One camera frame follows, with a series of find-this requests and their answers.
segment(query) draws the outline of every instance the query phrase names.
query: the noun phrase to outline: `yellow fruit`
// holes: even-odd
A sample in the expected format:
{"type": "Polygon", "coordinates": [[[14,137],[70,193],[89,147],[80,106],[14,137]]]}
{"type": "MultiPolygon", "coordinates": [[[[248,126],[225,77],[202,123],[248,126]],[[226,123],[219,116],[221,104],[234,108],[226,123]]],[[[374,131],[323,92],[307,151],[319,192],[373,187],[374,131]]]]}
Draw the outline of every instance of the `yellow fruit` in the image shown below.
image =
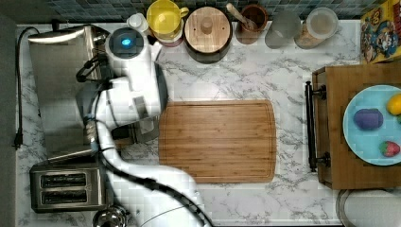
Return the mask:
{"type": "Polygon", "coordinates": [[[401,94],[397,94],[390,98],[389,102],[387,102],[387,111],[392,115],[401,114],[401,94]]]}

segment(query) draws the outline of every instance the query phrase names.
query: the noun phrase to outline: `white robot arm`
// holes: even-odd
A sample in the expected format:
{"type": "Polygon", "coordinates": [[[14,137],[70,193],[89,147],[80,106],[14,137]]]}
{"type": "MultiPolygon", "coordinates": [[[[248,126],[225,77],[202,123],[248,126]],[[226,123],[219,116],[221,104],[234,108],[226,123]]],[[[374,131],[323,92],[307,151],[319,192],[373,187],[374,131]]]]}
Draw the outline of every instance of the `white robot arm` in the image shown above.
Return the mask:
{"type": "Polygon", "coordinates": [[[166,97],[159,94],[154,64],[161,46],[151,47],[144,34],[126,27],[111,34],[105,48],[119,78],[111,79],[109,88],[95,98],[86,128],[97,133],[90,138],[92,147],[101,152],[114,196],[139,226],[212,226],[191,176],[169,166],[127,163],[111,136],[119,126],[162,113],[166,97]],[[153,58],[151,48],[156,50],[153,58]]]}

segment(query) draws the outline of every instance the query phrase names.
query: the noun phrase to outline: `toaster slot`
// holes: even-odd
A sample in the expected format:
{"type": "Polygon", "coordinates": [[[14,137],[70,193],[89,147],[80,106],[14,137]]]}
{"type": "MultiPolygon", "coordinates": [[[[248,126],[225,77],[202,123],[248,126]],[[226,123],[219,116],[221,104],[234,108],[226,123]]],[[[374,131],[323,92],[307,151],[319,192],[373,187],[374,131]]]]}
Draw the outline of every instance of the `toaster slot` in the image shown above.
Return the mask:
{"type": "Polygon", "coordinates": [[[41,176],[42,188],[66,187],[66,186],[85,186],[86,176],[78,174],[60,174],[41,176]]]}
{"type": "Polygon", "coordinates": [[[42,204],[61,204],[72,202],[86,202],[85,190],[43,192],[42,204]]]}

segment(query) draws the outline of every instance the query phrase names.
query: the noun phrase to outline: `marble countertop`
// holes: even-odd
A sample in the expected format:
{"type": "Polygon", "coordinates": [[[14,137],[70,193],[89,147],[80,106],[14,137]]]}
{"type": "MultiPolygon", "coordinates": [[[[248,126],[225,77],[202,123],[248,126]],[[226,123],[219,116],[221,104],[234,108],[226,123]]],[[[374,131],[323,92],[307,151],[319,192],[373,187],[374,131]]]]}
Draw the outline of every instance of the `marble countertop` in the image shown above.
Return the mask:
{"type": "MultiPolygon", "coordinates": [[[[123,25],[98,26],[113,31],[123,25]]],[[[50,25],[37,28],[51,30],[50,25]]],[[[265,98],[273,105],[277,129],[274,179],[270,183],[199,184],[205,209],[216,225],[340,225],[335,210],[338,191],[320,184],[308,166],[304,88],[311,73],[323,66],[359,63],[359,21],[340,21],[340,30],[311,50],[300,49],[293,41],[269,49],[265,33],[251,45],[233,37],[227,55],[214,64],[192,60],[183,44],[164,47],[157,60],[165,70],[172,101],[265,98]]],[[[91,226],[95,212],[36,214],[30,208],[28,172],[46,154],[26,40],[22,51],[25,144],[17,151],[16,225],[91,226]]],[[[134,163],[157,165],[158,141],[124,148],[122,156],[134,163]]]]}

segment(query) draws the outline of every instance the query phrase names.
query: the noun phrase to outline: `blue plate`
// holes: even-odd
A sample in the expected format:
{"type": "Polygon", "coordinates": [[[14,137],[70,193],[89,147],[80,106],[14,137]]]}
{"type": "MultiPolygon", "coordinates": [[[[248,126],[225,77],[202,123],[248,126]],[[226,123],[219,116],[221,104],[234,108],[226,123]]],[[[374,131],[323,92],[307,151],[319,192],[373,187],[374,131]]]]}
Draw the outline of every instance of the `blue plate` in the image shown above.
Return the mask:
{"type": "Polygon", "coordinates": [[[345,140],[357,157],[367,163],[390,166],[401,162],[401,153],[389,158],[379,150],[379,145],[388,140],[401,146],[401,124],[386,109],[390,98],[399,93],[401,89],[388,85],[369,87],[358,93],[345,110],[342,121],[345,140]],[[354,122],[355,113],[360,109],[373,108],[377,108],[383,114],[383,125],[374,131],[360,130],[354,122]]]}

